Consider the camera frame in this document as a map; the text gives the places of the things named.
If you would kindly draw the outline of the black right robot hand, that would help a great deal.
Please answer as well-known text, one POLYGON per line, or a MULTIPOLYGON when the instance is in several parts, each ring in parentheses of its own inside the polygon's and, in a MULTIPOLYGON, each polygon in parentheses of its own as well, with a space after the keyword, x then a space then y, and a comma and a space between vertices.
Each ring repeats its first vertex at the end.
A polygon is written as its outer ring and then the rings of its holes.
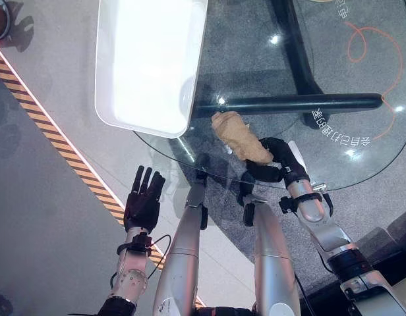
POLYGON ((310 180, 305 168, 297 161, 289 144, 285 141, 278 138, 262 138, 259 142, 273 155, 271 162, 280 164, 280 167, 260 165, 246 160, 246 169, 253 178, 268 183, 284 180, 286 186, 294 181, 310 180))

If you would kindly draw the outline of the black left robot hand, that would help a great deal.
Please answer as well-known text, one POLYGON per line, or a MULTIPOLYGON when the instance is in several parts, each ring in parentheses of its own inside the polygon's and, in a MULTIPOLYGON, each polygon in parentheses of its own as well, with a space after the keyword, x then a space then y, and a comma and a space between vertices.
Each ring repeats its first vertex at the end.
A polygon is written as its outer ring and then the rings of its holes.
POLYGON ((143 228, 148 234, 158 223, 160 196, 165 178, 151 167, 144 169, 140 165, 136 172, 130 194, 125 205, 123 224, 125 231, 143 228))

